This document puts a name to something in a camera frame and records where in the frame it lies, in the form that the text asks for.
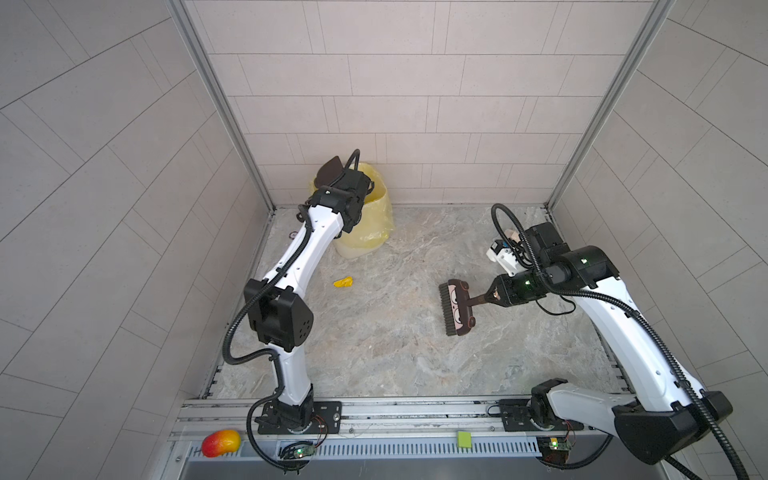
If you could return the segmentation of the yellow-lined trash bin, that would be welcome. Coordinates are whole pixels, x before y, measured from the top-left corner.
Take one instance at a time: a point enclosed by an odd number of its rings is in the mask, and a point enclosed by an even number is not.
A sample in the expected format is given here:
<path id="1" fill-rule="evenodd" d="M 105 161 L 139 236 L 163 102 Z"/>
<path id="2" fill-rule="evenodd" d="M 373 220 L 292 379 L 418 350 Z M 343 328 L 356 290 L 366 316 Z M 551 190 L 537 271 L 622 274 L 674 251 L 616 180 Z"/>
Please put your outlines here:
<path id="1" fill-rule="evenodd" d="M 343 232 L 333 245 L 343 258 L 354 259 L 379 249 L 394 231 L 394 217 L 388 189 L 373 165 L 361 163 L 359 169 L 374 183 L 365 198 L 362 218 L 350 233 Z"/>

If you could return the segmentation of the brown hand brush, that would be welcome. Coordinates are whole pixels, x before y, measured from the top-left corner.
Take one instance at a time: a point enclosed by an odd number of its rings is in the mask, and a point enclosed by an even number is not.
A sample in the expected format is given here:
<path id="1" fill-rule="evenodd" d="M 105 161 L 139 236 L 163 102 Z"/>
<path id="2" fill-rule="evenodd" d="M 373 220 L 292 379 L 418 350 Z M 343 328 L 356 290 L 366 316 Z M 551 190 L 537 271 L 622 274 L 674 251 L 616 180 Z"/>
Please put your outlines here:
<path id="1" fill-rule="evenodd" d="M 447 336 L 463 336 L 476 325 L 473 307 L 488 302 L 484 294 L 472 297 L 469 284 L 450 279 L 438 286 Z"/>

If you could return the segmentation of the brown dustpan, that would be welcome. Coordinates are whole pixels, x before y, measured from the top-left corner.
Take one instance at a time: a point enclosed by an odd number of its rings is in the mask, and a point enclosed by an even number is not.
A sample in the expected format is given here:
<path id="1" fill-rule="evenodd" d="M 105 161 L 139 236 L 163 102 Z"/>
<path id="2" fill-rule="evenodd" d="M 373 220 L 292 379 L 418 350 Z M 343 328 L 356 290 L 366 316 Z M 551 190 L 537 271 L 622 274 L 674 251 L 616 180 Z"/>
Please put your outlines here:
<path id="1" fill-rule="evenodd" d="M 334 156 L 320 167 L 313 184 L 317 189 L 331 187 L 344 176 L 344 173 L 345 168 L 341 159 Z"/>

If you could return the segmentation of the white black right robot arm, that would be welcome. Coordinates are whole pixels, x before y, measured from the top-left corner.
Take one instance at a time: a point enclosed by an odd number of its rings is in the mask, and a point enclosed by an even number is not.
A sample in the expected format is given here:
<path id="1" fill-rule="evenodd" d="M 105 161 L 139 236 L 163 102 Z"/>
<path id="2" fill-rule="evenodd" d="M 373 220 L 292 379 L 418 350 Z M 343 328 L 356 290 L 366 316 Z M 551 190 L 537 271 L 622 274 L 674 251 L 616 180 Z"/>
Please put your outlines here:
<path id="1" fill-rule="evenodd" d="M 575 420 L 619 439 L 638 460 L 666 461 L 680 473 L 694 473 L 674 454 L 707 435 L 719 444 L 739 479 L 749 474 L 720 427 L 733 407 L 720 391 L 710 391 L 684 368 L 632 299 L 618 268 L 597 246 L 571 249 L 550 223 L 524 228 L 505 205 L 496 203 L 491 218 L 504 214 L 516 240 L 503 235 L 523 271 L 501 275 L 488 292 L 490 302 L 517 306 L 549 294 L 569 297 L 590 318 L 623 368 L 632 393 L 608 395 L 567 381 L 540 384 L 541 422 Z"/>

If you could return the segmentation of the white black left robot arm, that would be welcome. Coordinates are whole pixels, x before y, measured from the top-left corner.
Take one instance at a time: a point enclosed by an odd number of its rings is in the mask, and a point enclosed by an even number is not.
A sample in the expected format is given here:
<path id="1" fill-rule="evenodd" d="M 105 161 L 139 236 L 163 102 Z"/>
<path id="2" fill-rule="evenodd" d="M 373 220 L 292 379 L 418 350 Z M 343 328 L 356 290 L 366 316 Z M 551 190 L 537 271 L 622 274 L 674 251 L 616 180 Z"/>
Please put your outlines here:
<path id="1" fill-rule="evenodd" d="M 228 365 L 241 365 L 266 355 L 278 386 L 267 404 L 277 422 L 291 431 L 309 427 L 313 413 L 313 386 L 306 368 L 303 344 L 314 323 L 304 297 L 319 261 L 333 240 L 352 231 L 362 219 L 364 200 L 375 183 L 360 170 L 360 151 L 347 161 L 335 156 L 319 169 L 314 192 L 298 206 L 301 223 L 297 235 L 260 280 L 251 279 L 243 295 L 245 304 L 224 336 L 222 357 Z M 264 347 L 236 356 L 232 341 L 247 319 Z"/>

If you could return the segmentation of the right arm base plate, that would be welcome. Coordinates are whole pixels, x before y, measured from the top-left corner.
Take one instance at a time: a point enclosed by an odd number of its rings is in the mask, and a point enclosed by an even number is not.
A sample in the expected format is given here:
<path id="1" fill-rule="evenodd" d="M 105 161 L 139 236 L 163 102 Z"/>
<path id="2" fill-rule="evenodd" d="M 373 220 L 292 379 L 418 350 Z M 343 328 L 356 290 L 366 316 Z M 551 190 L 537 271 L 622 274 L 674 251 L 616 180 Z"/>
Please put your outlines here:
<path id="1" fill-rule="evenodd" d="M 557 417 L 541 399 L 502 399 L 498 407 L 506 432 L 565 432 L 568 429 L 567 422 Z"/>

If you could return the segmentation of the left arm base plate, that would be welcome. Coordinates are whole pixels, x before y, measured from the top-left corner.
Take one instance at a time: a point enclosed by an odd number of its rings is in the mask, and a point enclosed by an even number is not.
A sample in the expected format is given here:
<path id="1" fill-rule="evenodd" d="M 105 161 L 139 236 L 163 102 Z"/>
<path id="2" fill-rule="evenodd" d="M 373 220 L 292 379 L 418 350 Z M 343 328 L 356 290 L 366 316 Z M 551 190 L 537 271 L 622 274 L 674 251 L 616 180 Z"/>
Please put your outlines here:
<path id="1" fill-rule="evenodd" d="M 342 403 L 339 401 L 309 398 L 301 405 L 289 405 L 275 400 L 267 403 L 254 421 L 261 435 L 337 434 L 341 413 Z"/>

